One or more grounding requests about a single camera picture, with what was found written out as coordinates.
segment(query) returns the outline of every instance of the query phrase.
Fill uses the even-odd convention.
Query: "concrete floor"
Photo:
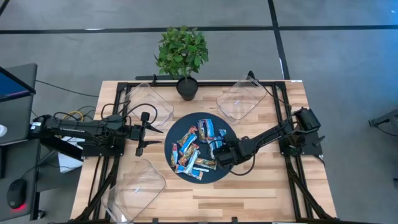
[[[274,0],[280,26],[398,24],[393,0]],[[271,26],[265,0],[11,0],[0,30],[180,26]],[[368,120],[398,107],[398,30],[282,31],[291,79],[303,80],[322,123],[326,171],[338,216],[398,223],[397,138]],[[282,79],[273,31],[205,32],[210,62],[197,79],[236,79],[253,70]],[[159,33],[0,35],[0,66],[37,63],[39,80],[98,94],[103,80],[133,80],[158,69]],[[37,114],[96,105],[96,99],[37,84]],[[49,190],[40,208],[68,220],[77,183]],[[21,217],[4,223],[26,223]]]

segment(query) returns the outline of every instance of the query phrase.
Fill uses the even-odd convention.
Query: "yellow cable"
[[[82,114],[80,111],[71,111],[71,112],[69,112],[68,114],[69,114],[70,116],[73,116],[75,113],[78,114],[78,115],[80,115],[80,120],[81,120],[81,121],[84,121],[83,114]]]

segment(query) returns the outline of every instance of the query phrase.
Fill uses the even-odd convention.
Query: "wooden tabletop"
[[[282,82],[286,82],[292,111],[302,106],[308,107],[302,82]],[[105,104],[114,103],[117,84],[116,81],[103,82],[95,119],[100,119],[100,112]],[[171,125],[186,114],[209,112],[222,117],[216,110],[215,100],[228,87],[199,87],[195,99],[189,102],[181,99],[175,87],[153,87],[153,89],[174,106],[174,120],[164,131],[165,134],[153,134],[148,131],[146,140],[164,141]],[[111,113],[112,108],[109,106],[105,114]],[[251,138],[275,125],[277,125],[277,118],[274,101],[267,95],[238,125],[231,127],[237,137],[249,136]],[[135,219],[135,222],[151,222],[153,218],[159,218],[160,222],[230,222],[231,217],[237,217],[240,222],[295,220],[285,161],[280,155],[277,141],[259,150],[256,155],[256,165],[248,175],[240,177],[228,174],[212,184],[193,184],[175,175],[164,157],[163,144],[146,147],[141,157],[134,155],[136,147],[137,142],[127,140],[124,155],[120,160],[118,180],[129,171],[129,164],[132,161],[147,159],[166,179],[166,187]],[[91,157],[83,163],[71,218],[78,216],[87,206],[97,159],[97,157]],[[302,160],[309,191],[324,210],[335,217],[336,212],[323,164],[313,156],[302,156]],[[235,166],[233,171],[242,173],[248,170],[251,164],[252,160],[247,161]],[[93,194],[98,186],[100,169],[101,164]],[[302,194],[299,189],[297,191],[301,214],[305,217]]]

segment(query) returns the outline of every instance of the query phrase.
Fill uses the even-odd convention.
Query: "computer monitor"
[[[36,91],[32,87],[0,67],[0,102],[33,94]]]

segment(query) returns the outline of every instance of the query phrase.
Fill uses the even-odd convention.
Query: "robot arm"
[[[43,115],[36,119],[30,127],[30,136],[43,139],[44,142],[56,141],[55,135],[82,138],[78,142],[83,148],[82,156],[121,156],[125,139],[138,141],[136,156],[141,156],[144,148],[160,141],[145,141],[146,129],[162,133],[149,123],[149,113],[141,114],[141,125],[125,125],[125,119],[118,115],[111,115],[102,120],[82,122],[54,118]]]
[[[239,165],[250,160],[262,146],[284,137],[289,138],[294,147],[303,146],[305,141],[302,136],[318,131],[321,124],[311,109],[302,108],[294,112],[292,116],[296,116],[299,128],[293,128],[291,118],[289,118],[252,139],[247,136],[242,139],[226,137],[225,144],[214,152],[216,160],[223,167]]]

